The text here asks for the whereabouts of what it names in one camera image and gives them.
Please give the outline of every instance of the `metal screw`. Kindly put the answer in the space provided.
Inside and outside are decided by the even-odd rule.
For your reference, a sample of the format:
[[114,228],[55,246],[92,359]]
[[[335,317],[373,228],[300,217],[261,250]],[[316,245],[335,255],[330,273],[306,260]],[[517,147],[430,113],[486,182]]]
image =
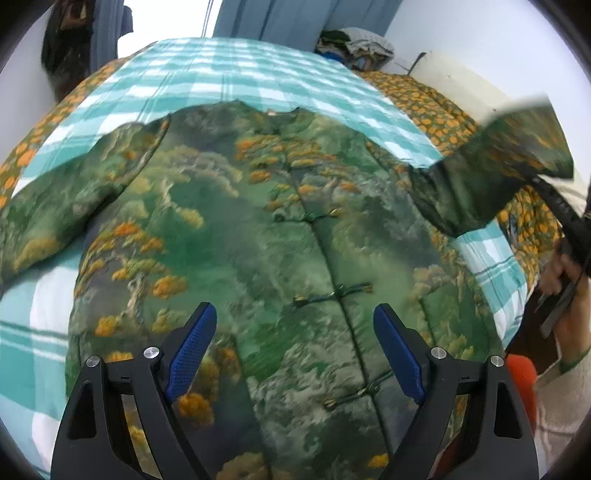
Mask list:
[[86,365],[89,367],[96,367],[100,362],[100,358],[96,355],[90,356],[86,359]]
[[160,349],[157,346],[149,346],[146,350],[144,350],[144,357],[156,358],[159,353]]
[[505,362],[503,361],[503,359],[500,356],[498,356],[498,355],[493,355],[491,357],[491,363],[495,367],[502,367],[503,365],[505,365]]
[[447,356],[447,352],[440,346],[434,346],[433,348],[431,348],[431,355],[441,360],[442,358],[445,358]]

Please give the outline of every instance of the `jacket sleeve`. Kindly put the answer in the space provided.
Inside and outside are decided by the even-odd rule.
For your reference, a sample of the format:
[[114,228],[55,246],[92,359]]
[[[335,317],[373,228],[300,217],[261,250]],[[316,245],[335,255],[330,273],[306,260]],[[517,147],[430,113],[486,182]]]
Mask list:
[[535,174],[573,177],[573,159],[549,104],[501,115],[445,159],[408,173],[415,205],[452,237],[485,227]]
[[0,296],[16,275],[63,249],[117,198],[165,135],[166,117],[123,125],[85,155],[43,174],[0,211]]
[[538,405],[536,437],[551,466],[572,440],[591,408],[591,355],[560,374],[556,362],[534,385]]

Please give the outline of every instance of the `white wall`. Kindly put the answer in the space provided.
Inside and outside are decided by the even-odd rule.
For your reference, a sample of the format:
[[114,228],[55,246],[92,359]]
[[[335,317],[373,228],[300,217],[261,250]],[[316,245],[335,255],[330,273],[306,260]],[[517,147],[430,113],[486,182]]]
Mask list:
[[0,72],[0,164],[56,104],[41,65],[41,46],[51,9],[27,31]]
[[[528,0],[403,0],[386,33],[395,61],[437,50],[512,99],[546,94],[577,169],[591,174],[591,84],[562,38]],[[384,70],[394,72],[396,65]]]

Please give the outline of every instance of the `person's hand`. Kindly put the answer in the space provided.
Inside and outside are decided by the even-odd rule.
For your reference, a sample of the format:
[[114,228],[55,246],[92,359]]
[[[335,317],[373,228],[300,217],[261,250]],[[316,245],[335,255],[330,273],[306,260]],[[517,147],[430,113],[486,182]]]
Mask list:
[[[581,273],[578,266],[568,255],[561,255],[554,250],[552,259],[546,265],[540,277],[539,288],[546,295],[558,295],[562,289],[560,276],[566,273],[572,281],[577,281]],[[589,279],[583,275],[577,285],[577,292],[569,308],[554,326],[554,336],[562,352],[565,364],[577,362],[591,347],[591,291]]]

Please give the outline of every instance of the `orange object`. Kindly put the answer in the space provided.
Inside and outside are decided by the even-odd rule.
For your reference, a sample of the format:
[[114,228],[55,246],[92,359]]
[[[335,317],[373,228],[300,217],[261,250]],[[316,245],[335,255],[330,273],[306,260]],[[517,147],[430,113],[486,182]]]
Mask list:
[[534,364],[526,356],[513,355],[512,353],[505,358],[505,364],[517,387],[521,401],[525,405],[525,412],[530,421],[531,430],[535,431],[538,407],[535,402],[534,383],[538,379],[538,374],[535,371]]

